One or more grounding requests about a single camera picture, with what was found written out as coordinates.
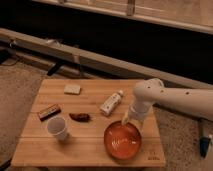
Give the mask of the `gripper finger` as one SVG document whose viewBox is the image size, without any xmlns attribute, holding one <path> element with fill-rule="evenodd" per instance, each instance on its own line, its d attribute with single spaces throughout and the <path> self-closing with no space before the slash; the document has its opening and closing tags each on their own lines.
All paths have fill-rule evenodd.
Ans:
<svg viewBox="0 0 213 171">
<path fill-rule="evenodd" d="M 144 125 L 144 121 L 138 121 L 138 129 L 139 131 L 142 131 Z"/>
<path fill-rule="evenodd" d="M 130 118 L 129 118 L 129 115 L 128 113 L 126 113 L 123 118 L 122 118 L 122 125 L 125 125 L 129 122 Z"/>
</svg>

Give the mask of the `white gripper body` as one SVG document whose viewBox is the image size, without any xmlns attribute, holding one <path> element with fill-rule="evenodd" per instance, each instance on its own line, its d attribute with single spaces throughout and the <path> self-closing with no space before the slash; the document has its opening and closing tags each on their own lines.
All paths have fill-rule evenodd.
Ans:
<svg viewBox="0 0 213 171">
<path fill-rule="evenodd" d="M 143 121 L 153 103 L 148 101 L 133 101 L 128 109 L 128 117 L 130 119 Z"/>
</svg>

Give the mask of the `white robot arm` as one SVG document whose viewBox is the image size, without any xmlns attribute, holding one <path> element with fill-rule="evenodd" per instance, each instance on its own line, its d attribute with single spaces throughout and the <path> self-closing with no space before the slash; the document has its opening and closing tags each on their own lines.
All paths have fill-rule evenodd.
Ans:
<svg viewBox="0 0 213 171">
<path fill-rule="evenodd" d="M 134 99 L 122 118 L 143 122 L 154 104 L 213 121 L 213 90 L 168 88 L 158 78 L 137 82 L 133 87 Z"/>
</svg>

